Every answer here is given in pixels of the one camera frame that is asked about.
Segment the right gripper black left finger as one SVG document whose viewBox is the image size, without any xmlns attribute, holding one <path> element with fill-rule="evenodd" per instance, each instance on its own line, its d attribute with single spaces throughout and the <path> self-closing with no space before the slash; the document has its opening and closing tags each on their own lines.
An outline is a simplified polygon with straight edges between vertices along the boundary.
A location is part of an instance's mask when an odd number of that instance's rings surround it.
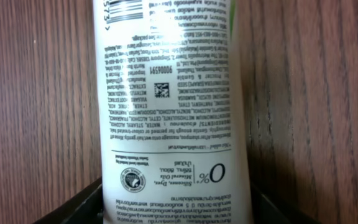
<svg viewBox="0 0 358 224">
<path fill-rule="evenodd" d="M 34 224 L 103 224 L 102 178 Z"/>
</svg>

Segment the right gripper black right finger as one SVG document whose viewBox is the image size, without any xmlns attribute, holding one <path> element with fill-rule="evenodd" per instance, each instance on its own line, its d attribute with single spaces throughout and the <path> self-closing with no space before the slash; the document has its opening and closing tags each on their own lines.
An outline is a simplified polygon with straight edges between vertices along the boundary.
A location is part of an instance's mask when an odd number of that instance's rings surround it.
<svg viewBox="0 0 358 224">
<path fill-rule="evenodd" d="M 250 189 L 255 224 L 321 224 L 284 200 L 267 195 L 254 183 Z"/>
</svg>

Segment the white tube gold cap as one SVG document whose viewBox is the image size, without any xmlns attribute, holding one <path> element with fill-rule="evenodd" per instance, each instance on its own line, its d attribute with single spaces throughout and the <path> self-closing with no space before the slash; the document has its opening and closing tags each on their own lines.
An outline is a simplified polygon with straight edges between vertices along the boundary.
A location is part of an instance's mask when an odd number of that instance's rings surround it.
<svg viewBox="0 0 358 224">
<path fill-rule="evenodd" d="M 94 1 L 105 223 L 252 223 L 235 1 Z"/>
</svg>

